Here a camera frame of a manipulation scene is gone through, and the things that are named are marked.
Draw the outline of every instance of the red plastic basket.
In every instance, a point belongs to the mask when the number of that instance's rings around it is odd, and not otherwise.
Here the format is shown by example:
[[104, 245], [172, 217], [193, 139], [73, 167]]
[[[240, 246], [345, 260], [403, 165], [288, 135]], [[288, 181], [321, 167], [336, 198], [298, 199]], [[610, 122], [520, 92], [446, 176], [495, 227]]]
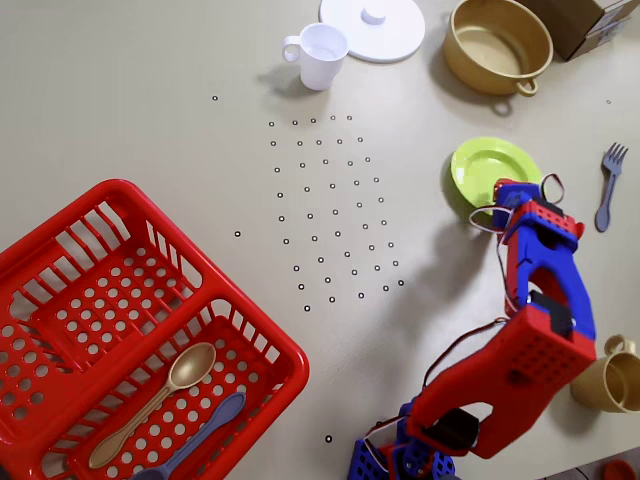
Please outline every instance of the red plastic basket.
[[[0, 255], [0, 463], [14, 479], [130, 478], [184, 445], [227, 395], [247, 405], [173, 478], [223, 478], [302, 391], [302, 350], [133, 184], [103, 182]], [[206, 341], [216, 364], [113, 462], [95, 446]]]

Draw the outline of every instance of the pot handle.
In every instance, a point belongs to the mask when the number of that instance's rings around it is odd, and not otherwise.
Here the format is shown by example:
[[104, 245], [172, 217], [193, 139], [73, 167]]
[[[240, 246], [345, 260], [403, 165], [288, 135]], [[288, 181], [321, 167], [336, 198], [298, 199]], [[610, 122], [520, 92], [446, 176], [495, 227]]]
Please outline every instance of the pot handle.
[[604, 353], [609, 356], [618, 352], [636, 353], [636, 342], [624, 335], [614, 335], [604, 344]]
[[525, 88], [520, 82], [516, 83], [516, 88], [518, 89], [518, 93], [525, 97], [533, 97], [536, 93], [538, 93], [538, 82], [536, 82], [535, 78], [529, 80], [529, 85], [531, 86], [531, 90]]

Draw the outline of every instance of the gold plastic pot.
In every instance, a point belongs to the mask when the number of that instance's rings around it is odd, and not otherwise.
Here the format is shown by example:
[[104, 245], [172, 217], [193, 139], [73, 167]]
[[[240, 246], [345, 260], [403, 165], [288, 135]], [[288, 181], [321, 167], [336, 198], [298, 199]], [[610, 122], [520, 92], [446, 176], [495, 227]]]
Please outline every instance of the gold plastic pot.
[[538, 92], [538, 78], [553, 58], [549, 31], [512, 0], [464, 0], [451, 14], [444, 54], [453, 73], [492, 95]]

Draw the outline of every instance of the tan plastic spoon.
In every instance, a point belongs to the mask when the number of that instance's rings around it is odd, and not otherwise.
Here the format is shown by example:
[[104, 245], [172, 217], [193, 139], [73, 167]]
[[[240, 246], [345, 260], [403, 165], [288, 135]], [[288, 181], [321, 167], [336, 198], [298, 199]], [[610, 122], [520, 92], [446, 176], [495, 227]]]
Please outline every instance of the tan plastic spoon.
[[173, 362], [167, 382], [160, 391], [124, 427], [100, 442], [89, 457], [89, 467], [100, 468], [111, 462], [129, 435], [163, 400], [177, 390], [199, 383], [211, 371], [215, 361], [216, 349], [210, 343], [197, 343], [182, 352]]

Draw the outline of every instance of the yellow-green plastic plate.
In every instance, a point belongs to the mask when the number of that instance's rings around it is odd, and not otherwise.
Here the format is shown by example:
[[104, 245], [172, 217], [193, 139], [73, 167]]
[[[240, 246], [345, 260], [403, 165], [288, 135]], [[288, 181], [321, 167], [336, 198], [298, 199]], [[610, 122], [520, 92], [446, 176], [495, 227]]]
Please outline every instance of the yellow-green plastic plate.
[[501, 178], [542, 181], [540, 169], [527, 152], [506, 140], [489, 137], [464, 143], [451, 158], [451, 175], [474, 207], [493, 205], [493, 187]]

